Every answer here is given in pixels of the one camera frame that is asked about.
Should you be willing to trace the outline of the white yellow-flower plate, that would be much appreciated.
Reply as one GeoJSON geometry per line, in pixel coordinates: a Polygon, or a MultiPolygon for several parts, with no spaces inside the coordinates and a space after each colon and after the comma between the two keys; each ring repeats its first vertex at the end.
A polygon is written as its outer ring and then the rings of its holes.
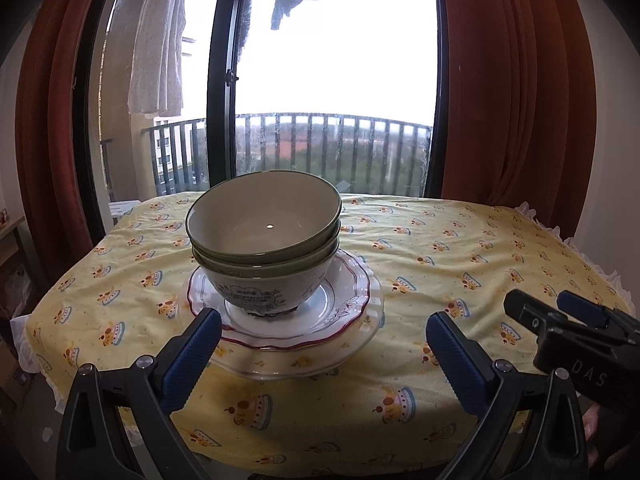
{"type": "Polygon", "coordinates": [[[340,366],[368,344],[384,320],[384,294],[366,307],[363,318],[323,344],[288,351],[252,350],[220,338],[212,363],[255,380],[279,380],[318,375],[340,366]]]}

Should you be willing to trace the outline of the black window frame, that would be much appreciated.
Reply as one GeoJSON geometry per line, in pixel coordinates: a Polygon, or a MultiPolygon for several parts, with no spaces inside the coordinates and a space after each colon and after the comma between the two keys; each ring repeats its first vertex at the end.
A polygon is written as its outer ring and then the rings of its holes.
{"type": "Polygon", "coordinates": [[[235,169],[235,117],[262,113],[369,116],[430,126],[424,193],[439,163],[437,0],[305,0],[271,29],[276,0],[186,0],[183,107],[131,114],[128,92],[143,0],[92,0],[82,32],[74,127],[78,177],[94,240],[154,196],[142,128],[203,118],[209,188],[235,169]]]}

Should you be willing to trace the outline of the white hanging laundry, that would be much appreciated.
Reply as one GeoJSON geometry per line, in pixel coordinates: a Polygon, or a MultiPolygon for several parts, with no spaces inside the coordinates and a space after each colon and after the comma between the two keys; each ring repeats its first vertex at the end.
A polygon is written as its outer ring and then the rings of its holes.
{"type": "Polygon", "coordinates": [[[132,52],[128,92],[131,114],[180,115],[185,27],[186,0],[143,0],[132,52]]]}

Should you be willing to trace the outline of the yellow patterned tablecloth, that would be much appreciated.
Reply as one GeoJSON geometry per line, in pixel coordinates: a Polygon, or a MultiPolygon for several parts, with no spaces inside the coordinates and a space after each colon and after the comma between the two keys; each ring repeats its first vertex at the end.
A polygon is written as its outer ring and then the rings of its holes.
{"type": "MultiPolygon", "coordinates": [[[[126,367],[190,323],[180,294],[196,267],[184,227],[195,201],[183,192],[138,205],[29,315],[28,351],[58,402],[79,365],[126,367]]],[[[280,477],[431,467],[449,460],[474,424],[426,341],[432,313],[447,312],[491,356],[527,372],[536,342],[504,313],[509,290],[546,304],[570,290],[636,310],[618,275],[605,274],[527,206],[347,195],[341,248],[381,284],[384,313],[363,320],[372,339],[361,350],[341,341],[345,363],[321,374],[298,350],[284,363],[290,377],[273,382],[230,373],[242,348],[221,341],[172,418],[194,452],[280,477]]]]}

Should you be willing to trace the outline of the balcony railing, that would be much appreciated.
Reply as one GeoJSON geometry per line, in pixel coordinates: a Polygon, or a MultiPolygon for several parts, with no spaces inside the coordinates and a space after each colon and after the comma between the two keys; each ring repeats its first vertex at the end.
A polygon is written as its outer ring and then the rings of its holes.
{"type": "MultiPolygon", "coordinates": [[[[235,117],[235,169],[295,170],[322,177],[342,193],[418,197],[430,164],[430,126],[328,113],[235,117]]],[[[209,188],[206,125],[189,118],[142,128],[143,168],[154,196],[209,188]]]]}

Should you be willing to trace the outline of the red curtain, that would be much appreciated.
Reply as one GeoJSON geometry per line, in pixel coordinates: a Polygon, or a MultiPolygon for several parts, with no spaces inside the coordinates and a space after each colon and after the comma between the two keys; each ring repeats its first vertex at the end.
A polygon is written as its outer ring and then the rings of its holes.
{"type": "Polygon", "coordinates": [[[577,0],[444,0],[442,197],[529,203],[575,234],[590,180],[597,95],[577,0]]]}
{"type": "Polygon", "coordinates": [[[18,182],[48,286],[92,248],[77,181],[72,122],[80,36],[91,1],[44,0],[17,86],[18,182]]]}

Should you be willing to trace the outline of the white red-pattern plate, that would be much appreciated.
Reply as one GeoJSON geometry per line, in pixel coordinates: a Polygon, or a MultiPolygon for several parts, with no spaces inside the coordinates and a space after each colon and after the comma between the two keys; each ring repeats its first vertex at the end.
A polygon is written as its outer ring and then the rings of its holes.
{"type": "Polygon", "coordinates": [[[222,339],[252,350],[288,351],[323,344],[361,320],[380,296],[380,282],[358,257],[340,249],[319,287],[296,310],[258,318],[232,306],[196,268],[181,298],[192,314],[204,307],[220,313],[222,339]]]}

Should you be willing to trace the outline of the right red curtain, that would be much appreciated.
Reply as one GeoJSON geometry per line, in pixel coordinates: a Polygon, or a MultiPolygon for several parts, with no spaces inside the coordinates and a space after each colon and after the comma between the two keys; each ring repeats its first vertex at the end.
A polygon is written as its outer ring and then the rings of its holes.
{"type": "Polygon", "coordinates": [[[575,234],[590,180],[597,95],[577,0],[444,0],[442,197],[529,203],[575,234]]]}

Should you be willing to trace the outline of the large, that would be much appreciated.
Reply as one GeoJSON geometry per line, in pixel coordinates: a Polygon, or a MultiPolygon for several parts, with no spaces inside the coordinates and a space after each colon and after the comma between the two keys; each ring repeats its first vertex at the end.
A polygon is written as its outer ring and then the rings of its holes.
{"type": "Polygon", "coordinates": [[[218,294],[229,304],[257,316],[276,315],[296,309],[320,286],[333,257],[334,248],[326,258],[302,270],[276,274],[268,278],[237,278],[209,270],[201,271],[218,294]]]}

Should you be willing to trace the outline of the left red curtain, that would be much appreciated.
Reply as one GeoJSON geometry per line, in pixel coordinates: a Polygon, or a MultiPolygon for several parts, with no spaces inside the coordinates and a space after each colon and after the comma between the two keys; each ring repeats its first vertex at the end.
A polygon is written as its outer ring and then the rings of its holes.
{"type": "Polygon", "coordinates": [[[72,122],[80,36],[91,1],[44,0],[17,86],[18,182],[48,286],[92,248],[77,181],[72,122]]]}

